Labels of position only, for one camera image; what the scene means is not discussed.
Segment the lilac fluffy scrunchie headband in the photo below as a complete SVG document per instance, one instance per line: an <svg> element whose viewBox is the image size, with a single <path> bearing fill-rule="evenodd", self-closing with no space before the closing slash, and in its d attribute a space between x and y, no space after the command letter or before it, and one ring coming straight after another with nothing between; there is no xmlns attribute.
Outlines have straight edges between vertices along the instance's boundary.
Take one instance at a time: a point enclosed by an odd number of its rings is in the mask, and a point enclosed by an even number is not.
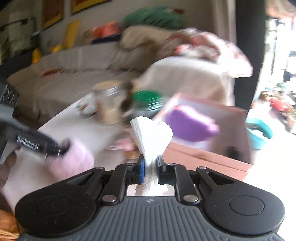
<svg viewBox="0 0 296 241"><path fill-rule="evenodd" d="M48 156L45 159L49 173L57 182L94 168L94 156L81 140L67 138L61 145L67 148L64 154L58 157Z"/></svg>

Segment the purple sponge pad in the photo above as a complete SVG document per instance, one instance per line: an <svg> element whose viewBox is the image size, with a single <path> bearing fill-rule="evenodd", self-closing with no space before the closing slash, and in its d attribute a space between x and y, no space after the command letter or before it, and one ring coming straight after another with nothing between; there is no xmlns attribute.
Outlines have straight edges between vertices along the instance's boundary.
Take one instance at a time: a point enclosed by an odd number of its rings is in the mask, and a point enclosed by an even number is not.
<svg viewBox="0 0 296 241"><path fill-rule="evenodd" d="M214 119L201 114L193 107L177 105L165 117L173 137L188 142L202 142L220 134L220 127Z"/></svg>

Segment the green lid glass jar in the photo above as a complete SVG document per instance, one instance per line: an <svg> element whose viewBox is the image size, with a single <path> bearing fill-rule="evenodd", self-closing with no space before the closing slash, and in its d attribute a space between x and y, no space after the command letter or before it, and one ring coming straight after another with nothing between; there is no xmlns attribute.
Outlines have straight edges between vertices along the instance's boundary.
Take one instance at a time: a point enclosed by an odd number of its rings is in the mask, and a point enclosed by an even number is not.
<svg viewBox="0 0 296 241"><path fill-rule="evenodd" d="M142 90L132 95L132 117L153 118L163 108L163 97L152 90Z"/></svg>

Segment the clear jar with powder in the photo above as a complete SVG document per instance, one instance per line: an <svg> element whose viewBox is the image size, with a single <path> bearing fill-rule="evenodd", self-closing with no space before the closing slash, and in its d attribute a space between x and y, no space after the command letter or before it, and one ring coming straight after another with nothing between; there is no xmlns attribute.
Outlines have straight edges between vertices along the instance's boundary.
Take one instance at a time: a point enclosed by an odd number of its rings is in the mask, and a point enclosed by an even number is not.
<svg viewBox="0 0 296 241"><path fill-rule="evenodd" d="M101 123L114 125L121 119L121 103L125 99L125 91L119 80L102 81L92 87L96 115Z"/></svg>

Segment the beige covered sofa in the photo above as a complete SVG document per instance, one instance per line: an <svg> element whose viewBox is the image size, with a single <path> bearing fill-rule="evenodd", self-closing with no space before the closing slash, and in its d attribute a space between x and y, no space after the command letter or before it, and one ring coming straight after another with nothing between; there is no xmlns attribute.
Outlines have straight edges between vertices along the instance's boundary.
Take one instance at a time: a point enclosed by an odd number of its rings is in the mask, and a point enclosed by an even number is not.
<svg viewBox="0 0 296 241"><path fill-rule="evenodd" d="M10 75L25 113L53 118L106 80L136 79L138 89L164 96L181 92L232 106L233 80L222 65L203 59L173 56L159 61L142 47L120 49L118 43L76 47L44 56Z"/></svg>

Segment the teal plastic basin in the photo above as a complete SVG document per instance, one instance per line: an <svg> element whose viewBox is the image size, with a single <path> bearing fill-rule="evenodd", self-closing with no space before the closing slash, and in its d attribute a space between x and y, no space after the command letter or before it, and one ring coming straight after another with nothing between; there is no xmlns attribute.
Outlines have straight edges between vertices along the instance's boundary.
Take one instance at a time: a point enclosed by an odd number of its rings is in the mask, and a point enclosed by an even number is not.
<svg viewBox="0 0 296 241"><path fill-rule="evenodd" d="M247 118L245 125L252 149L254 150L261 150L266 142L273 138L271 128L258 118Z"/></svg>

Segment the cream pillow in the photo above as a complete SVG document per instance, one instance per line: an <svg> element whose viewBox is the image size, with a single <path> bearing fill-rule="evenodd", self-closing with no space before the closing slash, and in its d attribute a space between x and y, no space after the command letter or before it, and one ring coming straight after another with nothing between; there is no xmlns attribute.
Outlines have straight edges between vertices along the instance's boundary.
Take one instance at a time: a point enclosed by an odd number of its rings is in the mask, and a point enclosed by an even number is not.
<svg viewBox="0 0 296 241"><path fill-rule="evenodd" d="M122 32L119 47L127 51L143 47L145 53L155 53L157 55L163 43L174 32L174 30L149 25L130 26Z"/></svg>

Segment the framed picture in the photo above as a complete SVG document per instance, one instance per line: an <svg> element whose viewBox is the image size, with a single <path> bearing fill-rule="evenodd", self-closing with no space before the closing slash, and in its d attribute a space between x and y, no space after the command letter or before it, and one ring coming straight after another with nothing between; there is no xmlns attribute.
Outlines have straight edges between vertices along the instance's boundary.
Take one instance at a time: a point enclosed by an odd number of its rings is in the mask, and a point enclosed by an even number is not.
<svg viewBox="0 0 296 241"><path fill-rule="evenodd" d="M71 13L75 14L84 9L91 8L97 4L108 2L109 0L72 0L71 1Z"/></svg>
<svg viewBox="0 0 296 241"><path fill-rule="evenodd" d="M47 29L63 19L63 0L42 0L42 24Z"/></svg>

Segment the pink floral blanket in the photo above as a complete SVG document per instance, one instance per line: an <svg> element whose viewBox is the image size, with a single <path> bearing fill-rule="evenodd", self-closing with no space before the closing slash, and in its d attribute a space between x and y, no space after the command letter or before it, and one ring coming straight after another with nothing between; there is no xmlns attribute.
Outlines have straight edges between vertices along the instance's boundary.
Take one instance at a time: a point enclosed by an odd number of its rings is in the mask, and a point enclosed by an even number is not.
<svg viewBox="0 0 296 241"><path fill-rule="evenodd" d="M249 59L234 43L196 28L175 31L165 40L158 51L158 59L170 56L205 59L218 63L232 78L253 75Z"/></svg>

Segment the orange plush toy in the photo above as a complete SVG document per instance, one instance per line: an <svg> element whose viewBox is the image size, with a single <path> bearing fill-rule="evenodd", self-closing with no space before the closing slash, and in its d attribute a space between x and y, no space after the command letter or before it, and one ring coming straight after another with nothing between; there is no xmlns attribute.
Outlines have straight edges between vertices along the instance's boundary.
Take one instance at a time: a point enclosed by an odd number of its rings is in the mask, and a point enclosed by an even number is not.
<svg viewBox="0 0 296 241"><path fill-rule="evenodd" d="M105 38L113 35L120 34L121 30L115 21L106 23L105 25L98 26L93 29L94 38Z"/></svg>

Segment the green cushion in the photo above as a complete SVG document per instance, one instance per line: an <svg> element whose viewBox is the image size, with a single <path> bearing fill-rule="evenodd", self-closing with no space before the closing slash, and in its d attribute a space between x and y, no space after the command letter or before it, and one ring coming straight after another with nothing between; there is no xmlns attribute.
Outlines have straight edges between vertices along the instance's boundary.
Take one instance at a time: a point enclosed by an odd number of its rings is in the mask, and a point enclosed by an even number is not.
<svg viewBox="0 0 296 241"><path fill-rule="evenodd" d="M185 27L184 12L184 9L174 9L168 6L146 6L126 15L123 22L126 27L148 25L179 30Z"/></svg>

